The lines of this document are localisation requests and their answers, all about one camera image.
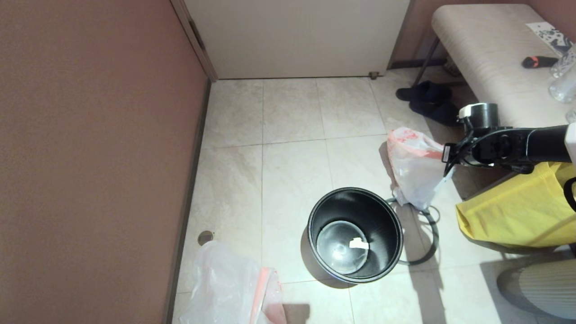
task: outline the pink wall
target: pink wall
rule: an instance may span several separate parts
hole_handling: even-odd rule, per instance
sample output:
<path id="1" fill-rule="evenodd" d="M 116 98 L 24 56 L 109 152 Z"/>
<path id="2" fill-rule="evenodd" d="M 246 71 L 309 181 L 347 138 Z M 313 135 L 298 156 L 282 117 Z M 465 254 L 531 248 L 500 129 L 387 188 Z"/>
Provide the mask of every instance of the pink wall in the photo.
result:
<path id="1" fill-rule="evenodd" d="M 576 40 L 576 1 L 574 0 L 414 0 L 407 13 L 404 31 L 400 34 L 393 61 L 411 61 L 426 57 L 434 31 L 431 27 L 432 14 L 443 5 L 468 3 L 527 3 L 552 25 Z M 439 48 L 435 57 L 444 57 L 446 52 Z"/>
<path id="2" fill-rule="evenodd" d="M 0 2 L 0 323 L 161 323 L 206 75 L 168 0 Z"/>

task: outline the black slipper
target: black slipper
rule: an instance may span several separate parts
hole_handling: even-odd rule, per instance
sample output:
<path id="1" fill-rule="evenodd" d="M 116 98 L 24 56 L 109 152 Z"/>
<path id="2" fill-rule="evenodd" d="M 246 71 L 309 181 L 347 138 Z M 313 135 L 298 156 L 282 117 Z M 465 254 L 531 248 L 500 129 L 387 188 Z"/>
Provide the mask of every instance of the black slipper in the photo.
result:
<path id="1" fill-rule="evenodd" d="M 439 104 L 411 101 L 410 109 L 417 114 L 436 120 L 446 126 L 455 126 L 458 124 L 458 107 L 449 101 Z"/>
<path id="2" fill-rule="evenodd" d="M 450 99 L 452 90 L 445 85 L 424 81 L 412 88 L 401 88 L 396 91 L 396 97 L 404 101 L 424 101 L 438 103 Z"/>

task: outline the paper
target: paper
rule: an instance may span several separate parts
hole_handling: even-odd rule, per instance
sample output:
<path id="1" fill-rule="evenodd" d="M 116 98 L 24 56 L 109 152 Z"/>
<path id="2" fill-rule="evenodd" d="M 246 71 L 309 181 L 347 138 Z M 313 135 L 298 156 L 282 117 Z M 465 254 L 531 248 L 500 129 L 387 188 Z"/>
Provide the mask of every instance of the paper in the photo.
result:
<path id="1" fill-rule="evenodd" d="M 368 250 L 369 249 L 369 244 L 368 242 L 363 242 L 361 238 L 354 238 L 352 241 L 350 241 L 350 244 L 348 245 L 349 248 L 363 248 L 364 250 Z"/>
<path id="2" fill-rule="evenodd" d="M 558 56 L 564 55 L 570 47 L 572 47 L 572 41 L 546 21 L 532 22 L 526 24 L 526 26 L 528 26 L 528 28 L 530 28 L 536 36 L 545 42 L 546 45 L 548 45 L 548 47 Z"/>

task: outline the white plastic bag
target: white plastic bag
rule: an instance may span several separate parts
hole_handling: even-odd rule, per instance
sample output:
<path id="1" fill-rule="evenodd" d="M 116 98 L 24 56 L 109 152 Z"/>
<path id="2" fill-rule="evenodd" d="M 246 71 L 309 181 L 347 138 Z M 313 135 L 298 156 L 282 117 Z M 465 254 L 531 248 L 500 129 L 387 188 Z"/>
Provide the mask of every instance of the white plastic bag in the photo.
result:
<path id="1" fill-rule="evenodd" d="M 398 186 L 392 191 L 400 205 L 407 202 L 419 210 L 430 206 L 444 178 L 444 147 L 423 133 L 400 127 L 388 134 L 388 157 Z"/>
<path id="2" fill-rule="evenodd" d="M 194 288 L 181 324 L 286 324 L 278 274 L 211 241 L 192 265 Z"/>

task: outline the bench leg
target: bench leg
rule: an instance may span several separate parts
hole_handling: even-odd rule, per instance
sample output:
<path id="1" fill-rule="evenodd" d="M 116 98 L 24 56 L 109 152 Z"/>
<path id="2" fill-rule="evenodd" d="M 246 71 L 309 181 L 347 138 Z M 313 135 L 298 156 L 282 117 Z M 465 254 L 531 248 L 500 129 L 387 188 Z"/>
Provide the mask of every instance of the bench leg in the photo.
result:
<path id="1" fill-rule="evenodd" d="M 438 47 L 438 43 L 440 43 L 440 39 L 438 38 L 438 36 L 436 36 L 436 39 L 434 39 L 434 43 L 432 44 L 432 47 L 430 47 L 430 51 L 428 52 L 428 56 L 426 57 L 426 60 L 424 60 L 424 65 L 422 65 L 422 67 L 420 68 L 420 71 L 418 71 L 418 75 L 416 76 L 416 80 L 414 80 L 414 84 L 412 84 L 412 86 L 417 86 L 418 83 L 420 82 L 420 79 L 422 78 L 422 75 L 424 74 L 424 71 L 426 70 L 428 63 L 430 62 L 430 59 L 432 58 L 432 55 L 434 55 L 434 51 L 436 50 L 436 47 Z"/>

